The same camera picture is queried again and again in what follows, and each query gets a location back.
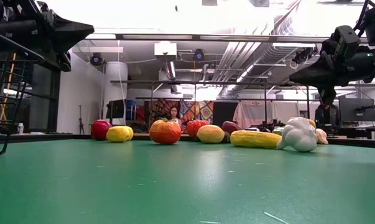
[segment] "scratch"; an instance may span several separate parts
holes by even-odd
[[[286,221],[284,221],[284,220],[282,220],[282,219],[280,219],[280,218],[277,218],[277,217],[275,217],[275,216],[273,216],[273,215],[271,215],[271,214],[269,214],[269,213],[267,213],[267,212],[263,212],[265,215],[267,215],[268,217],[271,217],[271,218],[274,218],[275,220],[277,220],[277,221],[279,221],[279,222],[281,222],[281,223],[284,223],[284,224],[288,224]]]
[[[220,224],[220,222],[200,221],[200,223]]]

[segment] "computer monitor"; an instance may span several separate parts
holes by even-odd
[[[111,102],[113,103],[113,117],[111,117]],[[124,100],[114,100],[107,104],[106,118],[123,118],[124,117]]]
[[[373,99],[339,98],[341,121],[375,121]]]

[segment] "green table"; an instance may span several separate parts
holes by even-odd
[[[66,140],[0,156],[0,224],[282,223],[265,213],[375,223],[375,149]]]

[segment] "bottle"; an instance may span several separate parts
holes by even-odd
[[[23,132],[24,132],[24,125],[23,125],[23,123],[19,123],[17,129],[19,130],[19,134],[23,134]]]

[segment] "patterned fabric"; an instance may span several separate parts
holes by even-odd
[[[187,123],[193,119],[209,121],[212,124],[213,102],[212,101],[182,101],[180,105],[180,117],[182,118],[182,131],[187,132]]]
[[[154,121],[157,121],[160,118],[170,119],[170,109],[176,107],[178,110],[180,108],[180,101],[175,100],[165,100],[160,99],[153,101],[152,111],[149,116],[149,124],[152,124]],[[149,102],[149,112],[151,110],[151,101]]]

